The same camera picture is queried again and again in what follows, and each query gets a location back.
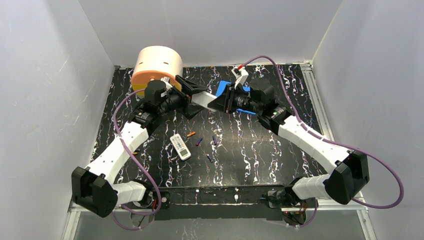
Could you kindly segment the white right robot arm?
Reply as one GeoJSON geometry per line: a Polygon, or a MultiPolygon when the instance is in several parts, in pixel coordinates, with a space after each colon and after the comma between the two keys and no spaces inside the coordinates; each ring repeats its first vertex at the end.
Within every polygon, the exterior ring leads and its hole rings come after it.
{"type": "Polygon", "coordinates": [[[329,198],[346,205],[369,182],[365,154],[330,144],[314,129],[303,128],[294,113],[276,100],[274,87],[265,80],[254,79],[249,91],[227,84],[207,106],[225,113],[237,109],[255,113],[264,128],[295,144],[325,169],[324,175],[296,178],[273,194],[276,201],[296,204],[310,198],[329,198]]]}

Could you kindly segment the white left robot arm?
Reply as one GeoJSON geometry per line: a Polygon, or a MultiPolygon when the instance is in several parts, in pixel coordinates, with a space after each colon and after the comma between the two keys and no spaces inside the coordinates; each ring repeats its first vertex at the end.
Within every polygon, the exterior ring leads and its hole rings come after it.
{"type": "Polygon", "coordinates": [[[207,88],[176,76],[178,89],[164,80],[152,80],[143,90],[144,97],[129,115],[123,128],[115,126],[117,136],[112,143],[86,167],[76,167],[71,174],[72,201],[99,217],[109,216],[115,207],[142,201],[146,194],[156,191],[161,196],[153,177],[139,164],[134,151],[157,129],[162,117],[178,111],[188,120],[206,109],[216,96],[207,88]],[[133,180],[115,184],[120,169],[132,159],[147,176],[149,182],[133,180]]]}

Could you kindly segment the long white remote control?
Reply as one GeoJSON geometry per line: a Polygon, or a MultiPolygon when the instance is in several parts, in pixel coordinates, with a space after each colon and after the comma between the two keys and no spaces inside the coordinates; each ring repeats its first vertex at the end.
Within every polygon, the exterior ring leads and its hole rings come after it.
{"type": "Polygon", "coordinates": [[[207,109],[211,112],[216,112],[215,109],[208,107],[208,104],[215,100],[217,97],[211,93],[202,91],[200,93],[193,94],[191,97],[191,102],[207,109]]]}

